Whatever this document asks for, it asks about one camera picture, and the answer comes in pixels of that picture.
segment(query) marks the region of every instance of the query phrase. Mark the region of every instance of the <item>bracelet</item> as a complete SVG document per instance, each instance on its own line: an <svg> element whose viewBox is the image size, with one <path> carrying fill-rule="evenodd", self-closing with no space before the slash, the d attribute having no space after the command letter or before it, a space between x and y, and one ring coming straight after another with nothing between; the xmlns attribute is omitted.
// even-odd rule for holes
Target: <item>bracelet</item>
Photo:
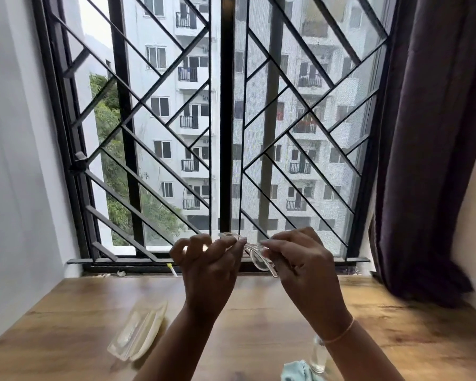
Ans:
<svg viewBox="0 0 476 381"><path fill-rule="evenodd" d="M338 341L339 339L341 339L342 337L344 337L346 335L346 333L351 329L351 327L353 327L354 321L355 321L355 319L353 317L353 320L351 321L351 323L349 324L347 329L344 330L344 332L340 336L338 336L337 338L331 339L329 341L324 341L324 345L328 345L329 343L334 343L334 342Z"/></svg>

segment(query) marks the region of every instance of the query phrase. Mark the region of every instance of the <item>curtain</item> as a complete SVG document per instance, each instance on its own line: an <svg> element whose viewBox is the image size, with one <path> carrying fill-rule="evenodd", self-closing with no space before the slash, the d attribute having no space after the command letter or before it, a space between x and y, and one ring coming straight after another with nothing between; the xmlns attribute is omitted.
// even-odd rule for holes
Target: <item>curtain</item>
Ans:
<svg viewBox="0 0 476 381"><path fill-rule="evenodd" d="M476 0L397 0L369 229L394 295L456 307L472 291L451 261L476 160Z"/></svg>

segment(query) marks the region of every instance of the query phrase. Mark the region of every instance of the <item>wooden table surface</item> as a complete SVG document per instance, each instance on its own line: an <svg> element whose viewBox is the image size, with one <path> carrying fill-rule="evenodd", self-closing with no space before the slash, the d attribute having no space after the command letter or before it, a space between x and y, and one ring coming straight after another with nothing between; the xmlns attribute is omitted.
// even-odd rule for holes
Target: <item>wooden table surface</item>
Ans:
<svg viewBox="0 0 476 381"><path fill-rule="evenodd" d="M476 381L476 311L407 305L366 277L341 277L350 311L407 380ZM0 337L0 381L131 380L133 364L107 352L140 297L182 307L181 278L66 279ZM241 276L194 380L279 380L286 362L308 360L313 331L277 279Z"/></svg>

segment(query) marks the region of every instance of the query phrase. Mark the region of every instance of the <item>tree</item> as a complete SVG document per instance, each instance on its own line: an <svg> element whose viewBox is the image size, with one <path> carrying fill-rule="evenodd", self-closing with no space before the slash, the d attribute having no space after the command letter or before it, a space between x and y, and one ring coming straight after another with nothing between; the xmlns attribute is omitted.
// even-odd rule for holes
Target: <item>tree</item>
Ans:
<svg viewBox="0 0 476 381"><path fill-rule="evenodd" d="M102 89L104 84L108 81L104 76L90 74L90 88L92 96ZM94 109L95 123L97 125L97 134L99 142L101 143L108 134L120 124L120 111L118 103L118 91L116 84L108 91L106 96L97 104ZM106 150L113 155L117 160L125 164L125 155L123 149L123 133L118 133L106 146ZM127 182L127 172L115 163L108 155L101 153L102 172L104 174L105 183L111 187L124 200L128 201L129 188ZM147 178L146 174L139 173L140 177ZM166 234L174 237L180 235L181 231L185 230L184 224L171 211L163 206L152 194L140 186L141 197L141 212L153 224L162 228ZM108 202L108 213L111 222L119 226L128 235L132 236L132 217L131 212L127 210L122 204L115 200L111 195L106 193ZM175 208L175 211L180 214L181 210ZM113 244L128 245L128 243L112 232ZM160 236L151 230L148 226L145 227L145 240L158 240Z"/></svg>

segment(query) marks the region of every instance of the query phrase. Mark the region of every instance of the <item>hand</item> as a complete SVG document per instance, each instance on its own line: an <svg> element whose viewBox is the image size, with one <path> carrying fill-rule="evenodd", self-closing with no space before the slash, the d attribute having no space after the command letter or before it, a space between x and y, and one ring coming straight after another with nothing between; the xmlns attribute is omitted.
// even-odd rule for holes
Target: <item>hand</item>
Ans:
<svg viewBox="0 0 476 381"><path fill-rule="evenodd" d="M315 231L282 232L262 244L268 248L264 255L273 261L287 295L314 331L323 340L341 335L352 317L342 297L333 255Z"/></svg>
<svg viewBox="0 0 476 381"><path fill-rule="evenodd" d="M236 241L235 237L212 243L208 234L198 234L178 239L172 247L171 258L183 274L185 306L198 319L215 321L226 305L235 287L245 243L246 238ZM204 252L203 245L208 247Z"/></svg>

